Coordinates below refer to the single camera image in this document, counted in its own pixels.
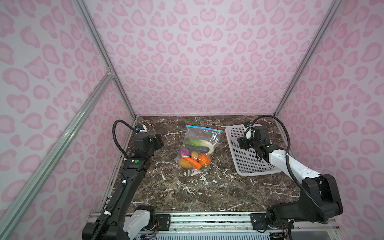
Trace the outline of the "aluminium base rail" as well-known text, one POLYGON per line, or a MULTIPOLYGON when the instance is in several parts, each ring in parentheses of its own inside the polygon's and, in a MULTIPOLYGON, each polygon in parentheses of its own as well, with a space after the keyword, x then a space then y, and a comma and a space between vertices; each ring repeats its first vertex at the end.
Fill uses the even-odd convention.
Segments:
POLYGON ((335 220, 322 225, 288 220, 266 223, 265 212, 155 213, 138 210, 125 218, 91 214, 84 240, 342 240, 335 220))

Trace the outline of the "green white toy cabbage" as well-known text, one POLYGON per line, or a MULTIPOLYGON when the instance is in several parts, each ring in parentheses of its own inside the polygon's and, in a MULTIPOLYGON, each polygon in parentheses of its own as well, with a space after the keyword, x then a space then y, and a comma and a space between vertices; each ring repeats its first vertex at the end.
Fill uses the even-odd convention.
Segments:
POLYGON ((215 147, 211 142, 202 139, 189 138, 187 145, 201 148, 206 147, 209 149, 208 151, 206 151, 206 154, 208 155, 212 155, 215 150, 215 147))

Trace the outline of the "white plastic basket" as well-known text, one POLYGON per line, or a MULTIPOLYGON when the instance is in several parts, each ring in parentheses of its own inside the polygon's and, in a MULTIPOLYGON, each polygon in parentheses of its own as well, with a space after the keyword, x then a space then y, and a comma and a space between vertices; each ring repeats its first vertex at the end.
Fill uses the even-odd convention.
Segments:
POLYGON ((226 136, 232 159, 240 176, 264 176, 280 173, 281 170, 262 160, 254 149, 241 149, 237 141, 245 132, 243 124, 226 127, 226 136))

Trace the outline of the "orange toy tomato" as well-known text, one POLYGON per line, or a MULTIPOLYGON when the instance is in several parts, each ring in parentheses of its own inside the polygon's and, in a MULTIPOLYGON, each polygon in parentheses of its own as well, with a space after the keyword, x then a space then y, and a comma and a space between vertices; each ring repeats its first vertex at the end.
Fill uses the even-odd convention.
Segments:
POLYGON ((199 155, 199 163, 204 166, 204 167, 207 167, 211 164, 211 158, 209 155, 207 154, 201 154, 199 155))

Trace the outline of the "aluminium frame strut left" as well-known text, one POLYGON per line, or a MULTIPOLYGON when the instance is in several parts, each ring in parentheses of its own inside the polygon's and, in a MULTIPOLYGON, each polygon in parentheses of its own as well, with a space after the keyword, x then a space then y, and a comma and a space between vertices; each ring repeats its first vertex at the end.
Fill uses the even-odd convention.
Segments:
POLYGON ((95 105, 113 81, 115 76, 111 73, 106 74, 98 84, 83 106, 79 109, 76 116, 70 122, 64 133, 57 140, 51 151, 44 158, 35 173, 27 181, 17 198, 12 202, 8 210, 1 219, 1 239, 7 240, 17 227, 24 214, 29 209, 45 182, 53 172, 54 168, 64 156, 74 137, 79 132, 86 119, 94 109, 95 105))

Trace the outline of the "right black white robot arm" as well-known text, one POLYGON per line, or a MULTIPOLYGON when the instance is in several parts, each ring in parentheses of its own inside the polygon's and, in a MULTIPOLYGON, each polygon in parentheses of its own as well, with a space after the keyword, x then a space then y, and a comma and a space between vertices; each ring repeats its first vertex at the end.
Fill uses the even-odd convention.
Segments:
POLYGON ((253 149, 258 158, 279 168, 300 189, 297 201, 269 206, 266 223, 277 227, 286 222, 327 224, 329 219, 344 212, 336 179, 330 174, 312 170, 277 145, 272 144, 269 132, 262 125, 245 124, 239 147, 253 149))

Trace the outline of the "yellow toy potato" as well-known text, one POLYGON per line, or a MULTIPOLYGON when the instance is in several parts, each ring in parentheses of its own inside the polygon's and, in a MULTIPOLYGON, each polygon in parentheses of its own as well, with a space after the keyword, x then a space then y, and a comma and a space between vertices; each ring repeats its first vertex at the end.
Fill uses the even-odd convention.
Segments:
POLYGON ((181 158, 179 160, 179 165, 182 168, 193 168, 193 165, 190 162, 188 162, 187 160, 183 159, 183 158, 181 158))

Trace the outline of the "orange toy carrot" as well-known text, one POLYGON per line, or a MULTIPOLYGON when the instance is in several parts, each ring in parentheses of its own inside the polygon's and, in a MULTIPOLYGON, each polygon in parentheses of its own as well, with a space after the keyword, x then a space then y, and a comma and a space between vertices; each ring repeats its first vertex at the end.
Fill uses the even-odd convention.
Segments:
POLYGON ((181 155, 181 157, 187 162, 189 162, 197 170, 200 170, 203 167, 199 162, 193 160, 191 157, 187 155, 181 155))

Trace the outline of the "purple toy onion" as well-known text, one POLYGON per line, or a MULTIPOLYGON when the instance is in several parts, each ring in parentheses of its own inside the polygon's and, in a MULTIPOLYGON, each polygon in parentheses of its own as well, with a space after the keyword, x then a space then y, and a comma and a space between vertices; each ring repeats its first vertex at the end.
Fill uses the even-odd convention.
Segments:
POLYGON ((190 156, 191 152, 186 147, 181 147, 179 152, 178 152, 178 155, 180 155, 180 156, 181 155, 190 156))

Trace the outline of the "brown toy potato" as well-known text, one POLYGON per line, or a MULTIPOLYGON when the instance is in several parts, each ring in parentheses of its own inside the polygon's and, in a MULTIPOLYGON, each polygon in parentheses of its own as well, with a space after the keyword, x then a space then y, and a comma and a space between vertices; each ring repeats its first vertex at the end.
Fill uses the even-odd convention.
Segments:
POLYGON ((194 160, 198 160, 199 159, 199 153, 198 152, 191 152, 191 158, 194 159, 194 160))

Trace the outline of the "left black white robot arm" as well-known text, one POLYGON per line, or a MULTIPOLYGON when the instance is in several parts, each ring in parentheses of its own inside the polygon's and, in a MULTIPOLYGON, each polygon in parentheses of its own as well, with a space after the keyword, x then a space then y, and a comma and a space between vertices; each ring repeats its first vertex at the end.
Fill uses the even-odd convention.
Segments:
POLYGON ((134 240, 145 228, 155 227, 156 214, 153 207, 139 206, 127 217, 132 199, 151 166, 155 151, 164 142, 160 135, 138 133, 134 138, 134 150, 123 167, 122 181, 111 200, 94 223, 87 223, 82 231, 83 240, 134 240))

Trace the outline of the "clear zip top bag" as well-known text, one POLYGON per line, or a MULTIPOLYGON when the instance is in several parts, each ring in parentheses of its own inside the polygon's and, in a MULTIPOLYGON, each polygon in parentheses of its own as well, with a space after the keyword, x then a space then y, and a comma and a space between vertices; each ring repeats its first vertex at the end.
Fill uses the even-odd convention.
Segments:
POLYGON ((186 135, 175 161, 180 168, 196 172, 210 169, 222 130, 186 125, 186 135))

